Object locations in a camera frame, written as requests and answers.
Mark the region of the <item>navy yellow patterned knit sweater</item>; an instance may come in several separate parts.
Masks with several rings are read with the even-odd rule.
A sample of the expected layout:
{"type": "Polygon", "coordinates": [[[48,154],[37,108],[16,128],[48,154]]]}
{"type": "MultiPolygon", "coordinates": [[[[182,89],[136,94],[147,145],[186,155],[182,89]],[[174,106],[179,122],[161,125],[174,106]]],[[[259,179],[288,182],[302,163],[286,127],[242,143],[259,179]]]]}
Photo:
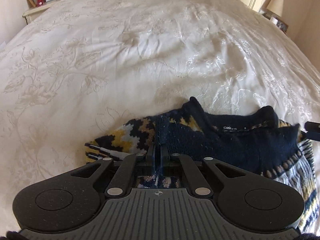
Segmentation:
{"type": "Polygon", "coordinates": [[[312,142],[298,124],[280,120],[271,106],[247,116],[213,115],[192,97],[179,109],[132,119],[87,142],[86,161],[123,160],[161,144],[169,153],[195,161],[212,157],[293,187],[305,203],[299,230],[311,232],[319,216],[312,142]]]}

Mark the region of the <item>framed photo right side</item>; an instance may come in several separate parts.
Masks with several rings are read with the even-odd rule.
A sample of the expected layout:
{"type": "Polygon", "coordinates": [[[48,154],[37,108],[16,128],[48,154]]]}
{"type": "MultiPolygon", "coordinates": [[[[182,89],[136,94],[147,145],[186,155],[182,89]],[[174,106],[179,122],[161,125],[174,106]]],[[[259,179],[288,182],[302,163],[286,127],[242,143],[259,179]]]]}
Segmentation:
{"type": "Polygon", "coordinates": [[[287,33],[287,30],[289,28],[289,26],[286,23],[280,20],[277,22],[277,27],[285,34],[287,33]]]}

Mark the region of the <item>cream floral bedspread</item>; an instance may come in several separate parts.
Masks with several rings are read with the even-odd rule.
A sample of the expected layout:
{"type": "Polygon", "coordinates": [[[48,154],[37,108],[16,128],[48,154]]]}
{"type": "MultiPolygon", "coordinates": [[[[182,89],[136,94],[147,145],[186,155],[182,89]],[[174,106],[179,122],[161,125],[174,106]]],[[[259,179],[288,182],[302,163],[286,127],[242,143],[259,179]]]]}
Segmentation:
{"type": "Polygon", "coordinates": [[[1,50],[1,232],[26,186],[85,163],[86,142],[195,97],[319,121],[319,72],[238,0],[61,0],[1,50]]]}

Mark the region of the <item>cream table lamp right side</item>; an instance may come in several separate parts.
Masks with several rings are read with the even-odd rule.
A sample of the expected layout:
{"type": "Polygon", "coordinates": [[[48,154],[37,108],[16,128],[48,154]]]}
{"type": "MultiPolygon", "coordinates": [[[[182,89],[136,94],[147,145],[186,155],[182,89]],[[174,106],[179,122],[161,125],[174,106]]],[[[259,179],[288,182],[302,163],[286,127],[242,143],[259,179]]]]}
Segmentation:
{"type": "Polygon", "coordinates": [[[283,14],[284,0],[269,0],[266,10],[270,16],[279,16],[283,14]]]}

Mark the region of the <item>cream bedside table left side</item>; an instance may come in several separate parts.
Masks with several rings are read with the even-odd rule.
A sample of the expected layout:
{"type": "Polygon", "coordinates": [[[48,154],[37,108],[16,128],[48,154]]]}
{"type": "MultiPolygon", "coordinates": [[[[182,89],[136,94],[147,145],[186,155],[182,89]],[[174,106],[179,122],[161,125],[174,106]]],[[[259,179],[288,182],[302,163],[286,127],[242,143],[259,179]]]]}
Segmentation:
{"type": "Polygon", "coordinates": [[[44,13],[46,10],[48,10],[50,7],[52,7],[56,3],[59,3],[60,1],[61,0],[53,0],[48,3],[44,3],[40,7],[28,9],[23,13],[22,17],[25,19],[26,24],[30,24],[36,18],[38,18],[42,13],[44,13]]]}

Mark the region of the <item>wooden picture frame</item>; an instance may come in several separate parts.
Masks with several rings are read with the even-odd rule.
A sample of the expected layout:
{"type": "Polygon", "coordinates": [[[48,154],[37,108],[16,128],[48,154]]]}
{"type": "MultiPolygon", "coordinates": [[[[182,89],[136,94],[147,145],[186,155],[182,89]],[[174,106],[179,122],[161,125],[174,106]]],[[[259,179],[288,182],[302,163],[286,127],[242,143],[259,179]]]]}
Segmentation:
{"type": "Polygon", "coordinates": [[[37,0],[27,0],[27,2],[32,8],[37,7],[37,0]]]}

